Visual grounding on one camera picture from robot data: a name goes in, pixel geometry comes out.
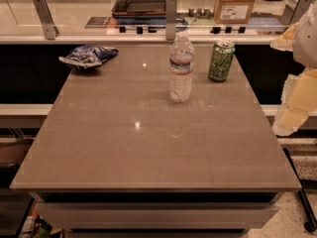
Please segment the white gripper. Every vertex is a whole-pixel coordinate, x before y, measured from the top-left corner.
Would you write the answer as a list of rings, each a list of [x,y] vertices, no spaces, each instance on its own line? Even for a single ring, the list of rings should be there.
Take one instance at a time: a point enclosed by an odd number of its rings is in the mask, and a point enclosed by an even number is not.
[[[308,66],[299,75],[290,74],[283,86],[272,130],[277,136],[296,132],[317,110],[317,3],[311,4],[298,23],[292,24],[270,46],[292,52],[295,61]]]

